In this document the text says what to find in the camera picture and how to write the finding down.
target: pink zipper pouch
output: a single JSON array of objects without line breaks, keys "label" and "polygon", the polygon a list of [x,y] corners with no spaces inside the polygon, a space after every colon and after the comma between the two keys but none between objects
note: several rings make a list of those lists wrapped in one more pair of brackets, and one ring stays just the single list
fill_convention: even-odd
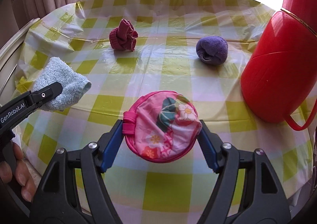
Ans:
[{"label": "pink zipper pouch", "polygon": [[202,129],[193,104],[173,91],[140,97],[123,114],[130,150],[150,162],[172,162],[187,154]]}]

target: red thermos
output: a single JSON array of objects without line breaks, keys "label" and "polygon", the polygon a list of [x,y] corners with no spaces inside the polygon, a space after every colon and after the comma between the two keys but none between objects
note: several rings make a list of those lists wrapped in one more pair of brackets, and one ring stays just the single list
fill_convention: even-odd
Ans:
[{"label": "red thermos", "polygon": [[241,75],[245,102],[262,120],[307,128],[315,103],[301,127],[290,116],[317,81],[317,0],[283,0],[268,22]]}]

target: plastic tablecloth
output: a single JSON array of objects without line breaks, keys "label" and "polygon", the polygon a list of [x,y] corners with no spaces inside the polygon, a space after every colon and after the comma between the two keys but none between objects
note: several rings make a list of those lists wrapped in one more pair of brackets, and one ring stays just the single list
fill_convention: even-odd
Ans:
[{"label": "plastic tablecloth", "polygon": [[[311,177],[316,121],[300,132],[286,123],[264,123],[240,91],[240,75],[273,13],[254,0],[83,0],[56,9],[26,36],[15,95],[31,88],[53,56],[87,76],[92,88],[64,112],[38,110],[23,121],[24,153],[43,174],[57,148],[81,149],[108,132],[140,96],[174,90],[192,101],[199,118],[224,142],[248,151],[264,149],[290,197]],[[123,18],[139,33],[134,52],[110,47],[108,35]],[[205,65],[197,57],[196,43],[207,35],[228,42],[228,59],[221,66]],[[314,88],[292,115],[299,124],[316,94]],[[80,170],[76,177],[87,209]],[[195,223],[216,179],[197,142],[183,158],[155,164],[134,155],[123,141],[104,175],[119,216],[133,224]],[[243,170],[231,213],[237,211],[242,187]]]}]

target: checkered tablecloth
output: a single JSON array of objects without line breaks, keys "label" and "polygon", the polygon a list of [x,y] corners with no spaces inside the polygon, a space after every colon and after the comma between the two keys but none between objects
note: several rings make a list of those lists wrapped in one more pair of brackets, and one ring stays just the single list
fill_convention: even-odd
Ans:
[{"label": "checkered tablecloth", "polygon": [[[316,121],[301,132],[259,120],[243,101],[240,75],[274,11],[254,0],[84,0],[56,9],[29,30],[16,72],[17,91],[30,89],[50,57],[60,57],[88,77],[92,88],[64,112],[38,110],[21,123],[23,151],[43,174],[55,150],[77,150],[108,132],[142,95],[174,90],[196,107],[212,132],[237,148],[262,148],[288,197],[310,178]],[[139,34],[134,52],[114,51],[109,32],[128,19]],[[227,61],[203,64],[197,41],[219,35],[228,41]],[[292,117],[307,119],[315,87]],[[239,172],[231,212],[240,202]],[[88,205],[76,170],[82,205]],[[195,223],[217,175],[208,169],[198,143],[183,158],[147,162],[122,143],[104,176],[124,223]]]}]

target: human hand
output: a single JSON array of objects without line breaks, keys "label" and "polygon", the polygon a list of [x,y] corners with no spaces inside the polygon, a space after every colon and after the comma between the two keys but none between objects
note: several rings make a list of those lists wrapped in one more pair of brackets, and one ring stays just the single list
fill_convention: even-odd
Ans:
[{"label": "human hand", "polygon": [[[31,202],[36,192],[36,186],[28,167],[23,161],[23,153],[16,143],[13,143],[13,152],[16,157],[15,178],[22,186],[22,197],[24,200]],[[9,183],[12,179],[12,170],[6,162],[0,162],[0,178],[5,184]]]}]

